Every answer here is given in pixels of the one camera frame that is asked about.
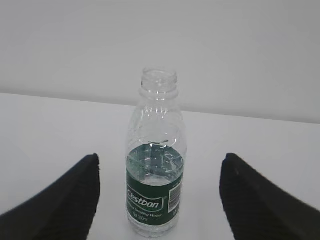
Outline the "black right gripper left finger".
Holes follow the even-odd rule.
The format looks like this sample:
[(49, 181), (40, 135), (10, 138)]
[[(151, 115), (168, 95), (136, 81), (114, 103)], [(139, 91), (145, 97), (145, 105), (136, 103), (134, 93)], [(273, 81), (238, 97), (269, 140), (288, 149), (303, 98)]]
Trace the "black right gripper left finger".
[(34, 197), (0, 216), (2, 240), (86, 240), (101, 193), (100, 161), (85, 156)]

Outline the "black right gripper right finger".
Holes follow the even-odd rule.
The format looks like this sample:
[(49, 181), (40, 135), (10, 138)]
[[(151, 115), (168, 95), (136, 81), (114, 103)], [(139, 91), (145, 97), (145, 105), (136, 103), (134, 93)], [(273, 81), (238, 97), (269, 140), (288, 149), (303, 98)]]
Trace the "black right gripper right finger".
[(220, 169), (219, 195), (236, 240), (318, 240), (320, 211), (287, 193), (234, 153)]

